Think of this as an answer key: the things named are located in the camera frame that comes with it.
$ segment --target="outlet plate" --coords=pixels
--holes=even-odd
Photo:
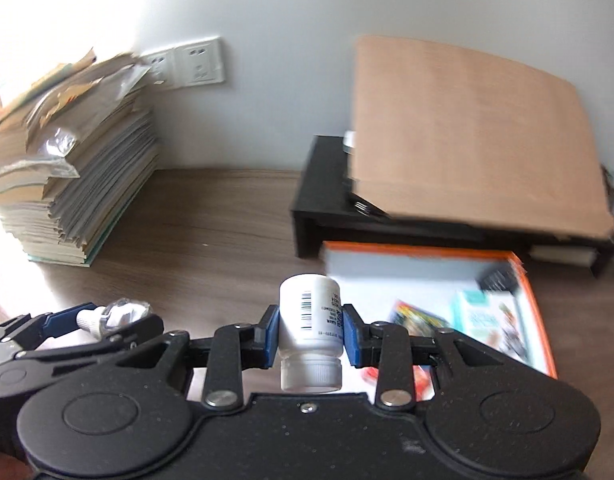
[[[224,81],[220,38],[176,47],[178,81],[181,86],[197,86]]]
[[[154,90],[171,90],[178,87],[173,48],[142,54],[140,59],[149,65],[146,77]]]

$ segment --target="white tray with orange rim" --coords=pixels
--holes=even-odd
[[[508,251],[325,242],[327,275],[340,285],[342,303],[351,303],[366,323],[393,320],[399,307],[453,325],[456,297],[465,291],[500,290],[512,295],[517,329],[529,366],[551,377],[556,368],[542,317],[522,263]],[[373,402],[375,375],[353,368],[346,354],[342,392],[366,392]],[[433,388],[424,398],[433,395]],[[421,392],[416,387],[418,396]]]

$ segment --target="white ribbed cap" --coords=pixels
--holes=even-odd
[[[85,332],[89,332],[93,337],[100,341],[100,316],[106,307],[98,306],[94,310],[81,310],[76,314],[76,323]]]
[[[342,388],[340,359],[295,355],[280,363],[280,387],[285,392],[324,394]]]

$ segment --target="orange edge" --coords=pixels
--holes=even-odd
[[[544,353],[545,362],[547,365],[548,375],[554,379],[558,378],[556,373],[556,365],[551,353],[551,345],[547,338],[547,332],[545,330],[544,323],[542,322],[542,316],[538,309],[538,303],[533,295],[532,286],[529,284],[529,280],[524,272],[522,261],[515,253],[511,251],[488,251],[478,249],[455,249],[446,247],[419,247],[419,246],[402,246],[391,244],[363,244],[358,242],[324,242],[325,248],[331,251],[349,251],[355,253],[379,253],[379,254],[394,254],[401,256],[421,256],[421,257],[435,257],[435,258],[465,258],[469,260],[510,260],[514,264],[516,275],[520,281],[529,304],[532,308],[533,319],[538,328],[538,335],[540,337],[540,343],[542,345],[542,351]]]

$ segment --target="hand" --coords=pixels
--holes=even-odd
[[[0,453],[0,480],[25,480],[32,474],[24,462]]]

